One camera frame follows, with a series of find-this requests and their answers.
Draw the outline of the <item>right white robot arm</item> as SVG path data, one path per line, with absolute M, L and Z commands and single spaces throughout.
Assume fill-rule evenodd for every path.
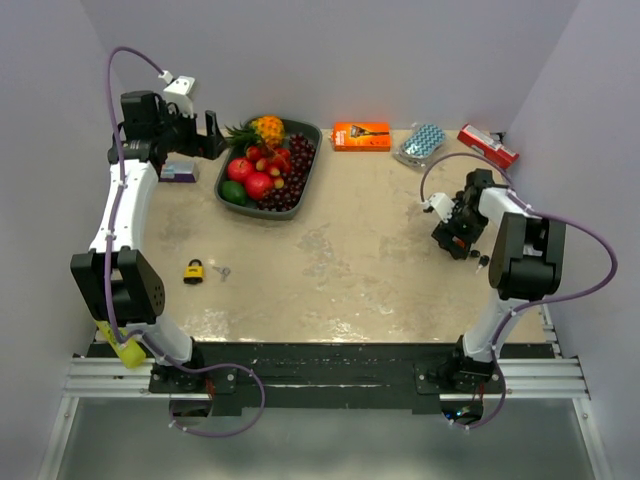
M 463 190 L 451 198 L 438 192 L 422 201 L 439 223 L 432 232 L 438 246 L 456 259 L 470 256 L 472 246 L 492 224 L 497 235 L 488 263 L 490 300 L 481 318 L 462 335 L 463 357 L 445 369 L 448 386 L 469 392 L 481 380 L 475 363 L 493 363 L 525 310 L 556 293 L 561 283 L 566 226 L 535 214 L 492 173 L 476 169 Z

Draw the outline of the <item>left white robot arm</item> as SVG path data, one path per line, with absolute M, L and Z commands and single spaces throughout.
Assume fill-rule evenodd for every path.
M 70 262 L 93 320 L 123 363 L 136 364 L 137 351 L 145 346 L 158 364 L 173 367 L 171 378 L 185 392 L 205 385 L 207 368 L 193 359 L 193 340 L 165 314 L 164 284 L 142 243 L 151 197 L 169 154 L 215 160 L 226 148 L 214 112 L 206 111 L 206 131 L 199 133 L 193 90 L 192 78 L 179 77 L 160 94 L 122 95 L 124 119 L 108 152 L 103 217 L 87 252 Z

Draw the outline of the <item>small silver key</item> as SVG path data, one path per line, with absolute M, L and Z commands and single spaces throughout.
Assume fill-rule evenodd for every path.
M 226 281 L 231 273 L 229 267 L 213 266 L 213 269 L 220 275 L 222 281 Z

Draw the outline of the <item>black orange-padlock keys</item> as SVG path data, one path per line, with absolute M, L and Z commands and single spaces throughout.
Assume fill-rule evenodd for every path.
M 486 268 L 490 261 L 491 261 L 491 256 L 488 254 L 484 254 L 482 253 L 480 250 L 477 249 L 473 249 L 470 251 L 469 256 L 471 259 L 474 259 L 477 261 L 477 266 L 476 266 L 476 271 L 479 272 L 482 269 Z

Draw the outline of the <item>yellow padlock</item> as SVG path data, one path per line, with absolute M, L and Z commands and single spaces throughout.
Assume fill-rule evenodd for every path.
M 183 282 L 188 285 L 201 284 L 205 278 L 205 269 L 201 260 L 192 259 L 189 261 L 184 274 Z

